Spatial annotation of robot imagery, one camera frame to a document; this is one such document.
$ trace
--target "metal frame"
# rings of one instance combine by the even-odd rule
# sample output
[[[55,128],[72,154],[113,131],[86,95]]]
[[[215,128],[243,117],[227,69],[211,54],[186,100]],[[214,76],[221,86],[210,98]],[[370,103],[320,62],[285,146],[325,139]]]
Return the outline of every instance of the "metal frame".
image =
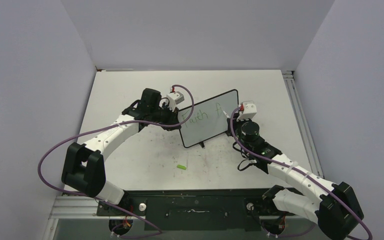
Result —
[[[302,109],[301,101],[295,88],[295,80],[292,71],[282,71],[293,112],[298,123],[298,128],[304,143],[305,151],[309,159],[311,171],[318,176],[324,177],[319,157],[310,133],[307,119]],[[48,223],[43,235],[43,240],[53,240],[58,219],[123,219],[124,216],[97,216],[98,202],[83,196],[57,196],[53,204]],[[260,216],[260,219],[273,219],[275,216]],[[288,218],[302,219],[300,216],[288,216]]]
[[[304,142],[304,148],[307,153],[311,171],[314,174],[324,178],[325,176],[323,175],[322,166],[320,165],[316,147],[310,133],[310,128],[303,112],[300,97],[298,96],[298,92],[295,88],[294,75],[292,71],[283,71],[282,75],[283,80],[285,81],[290,103],[292,105],[293,113],[295,114],[296,122],[298,123],[299,132],[301,133],[302,141]]]

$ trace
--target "white tabletop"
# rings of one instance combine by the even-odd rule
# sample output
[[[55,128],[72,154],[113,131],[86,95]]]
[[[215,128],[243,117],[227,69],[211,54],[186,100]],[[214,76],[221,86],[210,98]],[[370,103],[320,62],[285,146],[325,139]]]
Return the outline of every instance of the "white tabletop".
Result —
[[[195,102],[237,89],[239,102],[252,100],[256,104],[258,113],[253,121],[260,126],[260,135],[311,170],[280,70],[98,72],[80,132],[111,124],[122,110],[141,98],[145,88],[156,89],[164,97],[173,84],[187,87]],[[180,108],[191,104],[188,94],[184,95]],[[81,137],[78,142],[92,137]],[[248,189],[271,188],[275,184],[289,187],[256,167],[238,171],[242,157],[232,149],[233,142],[232,137],[222,134],[207,140],[205,148],[184,148],[177,130],[148,126],[105,161],[106,179],[126,190]],[[177,168],[178,164],[187,169]]]

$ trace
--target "small whiteboard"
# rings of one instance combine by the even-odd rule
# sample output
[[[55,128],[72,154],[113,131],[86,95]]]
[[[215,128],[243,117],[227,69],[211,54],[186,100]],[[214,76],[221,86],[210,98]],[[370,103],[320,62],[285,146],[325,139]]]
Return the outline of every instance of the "small whiteboard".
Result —
[[[185,148],[202,143],[228,130],[227,117],[238,107],[238,90],[214,96],[195,104],[189,120],[181,125],[180,136]],[[179,110],[178,121],[184,121],[191,113],[191,106]]]

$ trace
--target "gray wall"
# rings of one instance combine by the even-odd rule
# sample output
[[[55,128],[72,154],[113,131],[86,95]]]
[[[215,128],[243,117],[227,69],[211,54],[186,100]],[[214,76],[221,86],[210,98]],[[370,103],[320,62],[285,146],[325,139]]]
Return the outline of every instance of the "gray wall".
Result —
[[[0,0],[0,240],[41,239],[55,191],[41,155],[79,131],[95,74],[59,0]],[[44,164],[60,184],[64,149]]]
[[[384,240],[384,1],[336,0],[295,78],[326,177],[354,187]]]
[[[334,0],[61,0],[104,69],[295,70]]]

